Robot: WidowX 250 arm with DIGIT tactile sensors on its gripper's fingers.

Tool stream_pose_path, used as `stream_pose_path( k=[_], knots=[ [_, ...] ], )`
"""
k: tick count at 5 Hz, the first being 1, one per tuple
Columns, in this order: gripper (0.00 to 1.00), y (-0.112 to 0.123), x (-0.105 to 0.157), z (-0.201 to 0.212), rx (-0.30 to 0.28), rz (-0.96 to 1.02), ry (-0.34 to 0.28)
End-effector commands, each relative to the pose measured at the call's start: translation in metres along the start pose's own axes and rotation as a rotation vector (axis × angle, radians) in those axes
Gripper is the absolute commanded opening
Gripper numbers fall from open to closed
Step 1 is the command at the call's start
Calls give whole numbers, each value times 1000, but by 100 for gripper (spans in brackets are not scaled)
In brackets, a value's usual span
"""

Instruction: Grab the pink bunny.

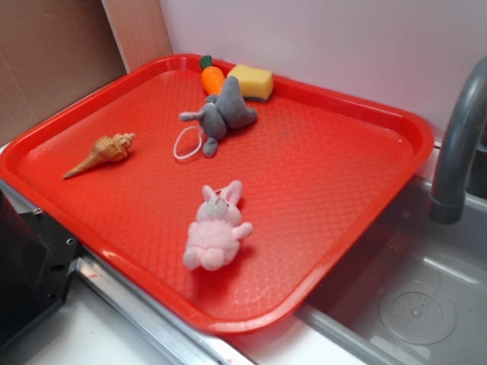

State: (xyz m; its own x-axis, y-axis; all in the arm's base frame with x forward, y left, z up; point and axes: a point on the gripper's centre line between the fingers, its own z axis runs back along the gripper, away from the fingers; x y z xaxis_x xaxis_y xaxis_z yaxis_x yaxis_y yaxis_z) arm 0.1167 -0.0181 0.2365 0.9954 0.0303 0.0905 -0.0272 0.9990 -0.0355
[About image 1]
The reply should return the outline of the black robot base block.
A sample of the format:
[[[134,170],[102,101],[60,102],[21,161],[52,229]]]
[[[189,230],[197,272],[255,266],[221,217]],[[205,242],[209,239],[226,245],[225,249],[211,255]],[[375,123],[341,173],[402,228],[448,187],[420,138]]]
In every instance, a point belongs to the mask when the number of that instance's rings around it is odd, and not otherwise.
[[[78,238],[47,213],[18,213],[1,194],[1,350],[59,310]]]

